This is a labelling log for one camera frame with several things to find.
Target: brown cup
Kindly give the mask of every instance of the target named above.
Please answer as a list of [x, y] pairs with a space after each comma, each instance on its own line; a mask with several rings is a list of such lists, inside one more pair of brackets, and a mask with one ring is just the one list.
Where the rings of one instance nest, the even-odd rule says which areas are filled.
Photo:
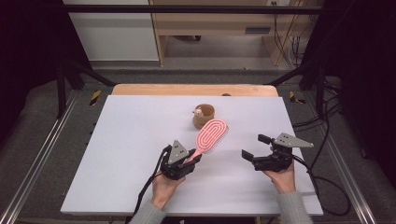
[[203, 115], [198, 116], [194, 113], [192, 123], [194, 124], [195, 128], [202, 129], [208, 121], [212, 120], [215, 117], [215, 107], [213, 107], [213, 105], [202, 104], [196, 106], [195, 110], [196, 109], [201, 109]]

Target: robotic hand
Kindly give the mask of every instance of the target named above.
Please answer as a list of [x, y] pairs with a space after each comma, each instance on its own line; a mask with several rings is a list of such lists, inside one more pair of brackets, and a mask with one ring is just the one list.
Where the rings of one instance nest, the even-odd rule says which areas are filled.
[[282, 133], [277, 139], [259, 134], [258, 140], [267, 145], [273, 146], [273, 154], [268, 157], [254, 157], [251, 153], [242, 149], [242, 158], [250, 161], [256, 171], [275, 171], [286, 170], [291, 165], [293, 147], [313, 147], [314, 144], [305, 142], [299, 138]]
[[195, 163], [201, 160], [202, 155], [194, 157], [192, 161], [184, 163], [195, 149], [186, 150], [177, 140], [173, 146], [165, 148], [166, 154], [163, 156], [160, 170], [169, 179], [179, 180], [181, 177], [191, 173], [195, 169]]

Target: white tabletop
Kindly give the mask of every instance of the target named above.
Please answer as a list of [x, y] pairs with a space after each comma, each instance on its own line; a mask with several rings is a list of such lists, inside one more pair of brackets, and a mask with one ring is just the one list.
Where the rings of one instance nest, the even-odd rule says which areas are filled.
[[[195, 148], [198, 130], [192, 111], [211, 104], [215, 118], [229, 126], [228, 134], [166, 205], [169, 216], [265, 216], [279, 214], [271, 180], [241, 157], [271, 154], [257, 140], [259, 133], [277, 138], [294, 135], [280, 97], [127, 96], [110, 95], [78, 167], [61, 212], [72, 215], [126, 216], [153, 173], [164, 147], [177, 139]], [[299, 148], [293, 154], [302, 157]], [[305, 168], [295, 162], [297, 190], [309, 215], [322, 215], [318, 197]], [[148, 188], [143, 203], [152, 196]]]

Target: hairbrush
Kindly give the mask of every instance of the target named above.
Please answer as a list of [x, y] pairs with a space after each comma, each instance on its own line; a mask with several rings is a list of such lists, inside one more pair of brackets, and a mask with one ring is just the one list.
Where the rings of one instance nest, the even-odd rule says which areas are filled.
[[186, 162], [192, 161], [194, 157], [201, 155], [202, 153], [208, 154], [212, 152], [227, 132], [228, 126], [223, 120], [212, 119], [208, 121], [200, 132], [198, 132], [195, 140], [195, 152], [186, 160]]

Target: human hand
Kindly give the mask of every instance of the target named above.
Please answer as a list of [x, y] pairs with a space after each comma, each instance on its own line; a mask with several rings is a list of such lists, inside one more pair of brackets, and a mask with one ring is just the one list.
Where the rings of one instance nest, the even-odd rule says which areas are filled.
[[274, 171], [262, 171], [265, 175], [268, 175], [273, 181], [277, 191], [279, 193], [290, 193], [296, 191], [295, 179], [294, 179], [294, 160], [288, 169], [279, 172]]
[[183, 176], [179, 180], [171, 180], [162, 175], [161, 171], [156, 176], [152, 181], [151, 202], [159, 209], [163, 209], [166, 203], [172, 198], [177, 186], [186, 180], [186, 176]]

